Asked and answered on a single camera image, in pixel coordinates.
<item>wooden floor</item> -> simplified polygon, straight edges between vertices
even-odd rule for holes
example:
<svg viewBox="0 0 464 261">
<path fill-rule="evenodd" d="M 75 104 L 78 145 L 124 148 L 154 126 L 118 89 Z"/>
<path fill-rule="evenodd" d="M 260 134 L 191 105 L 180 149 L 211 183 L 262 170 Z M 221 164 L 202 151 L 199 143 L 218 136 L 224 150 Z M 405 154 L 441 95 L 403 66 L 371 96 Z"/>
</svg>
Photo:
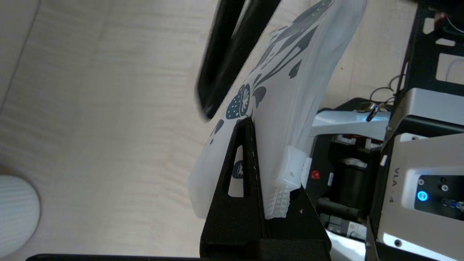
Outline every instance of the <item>wooden floor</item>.
<svg viewBox="0 0 464 261">
<path fill-rule="evenodd" d="M 311 3 L 282 2 L 245 73 L 269 33 Z M 42 213 L 6 261 L 39 253 L 198 256 L 204 221 L 191 209 L 186 179 L 217 121 L 204 123 L 194 98 L 215 6 L 42 0 L 0 113 L 1 171 L 34 185 Z M 368 97 L 399 74 L 414 13 L 409 1 L 368 1 L 324 106 Z"/>
</svg>

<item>black triangular holder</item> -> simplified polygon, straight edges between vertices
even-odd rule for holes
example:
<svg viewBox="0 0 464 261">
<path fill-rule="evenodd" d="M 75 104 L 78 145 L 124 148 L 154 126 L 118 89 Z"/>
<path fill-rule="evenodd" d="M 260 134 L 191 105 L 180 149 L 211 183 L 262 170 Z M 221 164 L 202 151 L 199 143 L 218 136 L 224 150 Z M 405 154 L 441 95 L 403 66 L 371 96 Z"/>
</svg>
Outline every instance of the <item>black triangular holder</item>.
<svg viewBox="0 0 464 261">
<path fill-rule="evenodd" d="M 243 146 L 243 197 L 228 195 Z M 264 219 L 254 125 L 234 127 L 200 240 L 200 256 L 221 259 L 330 260 L 331 242 L 303 187 L 290 194 L 286 218 Z"/>
</svg>

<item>black metal frame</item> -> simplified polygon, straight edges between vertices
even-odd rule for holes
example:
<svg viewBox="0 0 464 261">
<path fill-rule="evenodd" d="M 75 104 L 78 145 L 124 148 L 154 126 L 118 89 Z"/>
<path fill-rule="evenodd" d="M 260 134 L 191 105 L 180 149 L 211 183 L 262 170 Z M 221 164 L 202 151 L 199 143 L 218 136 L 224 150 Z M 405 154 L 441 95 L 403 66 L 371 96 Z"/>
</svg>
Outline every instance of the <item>black metal frame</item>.
<svg viewBox="0 0 464 261">
<path fill-rule="evenodd" d="M 405 59 L 401 68 L 404 77 L 404 88 L 400 90 L 403 78 L 398 81 L 395 108 L 401 99 L 412 88 L 426 89 L 430 91 L 445 92 L 464 96 L 464 86 L 456 83 L 440 81 L 436 79 L 439 56 L 441 53 L 464 57 L 464 34 L 450 26 L 446 19 L 435 24 L 435 30 L 429 34 L 423 32 L 425 20 L 435 18 L 436 8 L 442 11 L 453 9 L 462 10 L 459 1 L 446 1 L 446 3 L 434 1 L 419 1 L 416 16 L 411 30 Z M 456 42 L 455 46 L 436 44 L 440 38 Z"/>
</svg>

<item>white plastic pouch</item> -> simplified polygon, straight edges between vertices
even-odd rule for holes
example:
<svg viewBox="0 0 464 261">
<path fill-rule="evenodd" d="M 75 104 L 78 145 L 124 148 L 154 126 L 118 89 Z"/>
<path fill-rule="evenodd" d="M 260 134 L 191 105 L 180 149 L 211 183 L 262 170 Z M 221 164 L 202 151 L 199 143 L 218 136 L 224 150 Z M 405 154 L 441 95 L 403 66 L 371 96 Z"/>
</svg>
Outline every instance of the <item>white plastic pouch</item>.
<svg viewBox="0 0 464 261">
<path fill-rule="evenodd" d="M 232 130 L 237 121 L 248 116 L 255 125 L 265 218 L 285 217 L 286 198 L 292 189 L 299 188 L 292 180 L 303 180 L 302 172 L 308 168 L 312 122 L 365 7 L 366 0 L 321 1 L 275 32 L 258 64 L 229 102 L 188 179 L 198 217 L 208 214 Z M 293 175 L 298 177 L 282 178 L 283 172 L 290 175 L 289 168 L 283 167 L 289 153 L 305 160 L 294 162 L 301 165 L 293 165 Z M 240 157 L 239 152 L 233 179 L 242 177 Z M 229 194 L 243 195 L 240 182 L 231 181 Z"/>
</svg>

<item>blue led light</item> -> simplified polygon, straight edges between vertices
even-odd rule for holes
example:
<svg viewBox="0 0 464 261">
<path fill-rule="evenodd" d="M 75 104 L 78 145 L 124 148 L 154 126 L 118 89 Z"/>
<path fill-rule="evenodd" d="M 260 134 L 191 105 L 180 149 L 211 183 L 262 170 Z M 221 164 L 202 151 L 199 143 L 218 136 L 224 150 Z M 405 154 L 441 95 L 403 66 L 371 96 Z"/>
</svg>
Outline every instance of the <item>blue led light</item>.
<svg viewBox="0 0 464 261">
<path fill-rule="evenodd" d="M 425 191 L 419 191 L 417 193 L 417 198 L 420 200 L 420 201 L 426 201 L 428 198 L 429 198 L 429 195 L 427 194 L 427 192 Z"/>
</svg>

